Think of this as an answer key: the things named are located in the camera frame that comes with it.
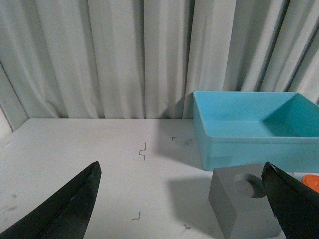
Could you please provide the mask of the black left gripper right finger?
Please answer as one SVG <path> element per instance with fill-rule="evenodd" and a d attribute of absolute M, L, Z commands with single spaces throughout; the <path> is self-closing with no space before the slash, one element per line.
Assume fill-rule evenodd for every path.
<path fill-rule="evenodd" d="M 288 239 L 319 237 L 319 194 L 266 162 L 262 183 L 271 209 Z"/>

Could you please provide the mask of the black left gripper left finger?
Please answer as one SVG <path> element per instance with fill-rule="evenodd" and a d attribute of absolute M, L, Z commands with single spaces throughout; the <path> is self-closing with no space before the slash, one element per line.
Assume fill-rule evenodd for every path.
<path fill-rule="evenodd" d="M 93 162 L 37 208 L 0 234 L 2 239 L 82 239 L 101 179 Z"/>

